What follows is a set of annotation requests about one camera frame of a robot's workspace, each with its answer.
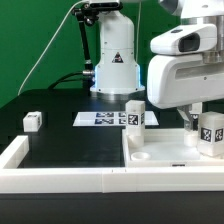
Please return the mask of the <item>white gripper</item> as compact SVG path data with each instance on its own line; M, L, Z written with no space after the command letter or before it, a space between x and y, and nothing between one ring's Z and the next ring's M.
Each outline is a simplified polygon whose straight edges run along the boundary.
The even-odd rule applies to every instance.
M157 55L148 66L147 95L157 108L177 107L184 128L191 131L189 104L224 98L224 63L204 64L201 54Z

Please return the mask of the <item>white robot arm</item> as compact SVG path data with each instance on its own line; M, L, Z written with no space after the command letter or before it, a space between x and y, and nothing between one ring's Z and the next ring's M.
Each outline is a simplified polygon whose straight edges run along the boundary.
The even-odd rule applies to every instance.
M100 11L101 59L92 90L125 94L139 87L133 25L118 11L122 0L90 0ZM158 0L181 24L150 42L147 97L157 108L175 107L193 128L194 103L224 98L224 0Z

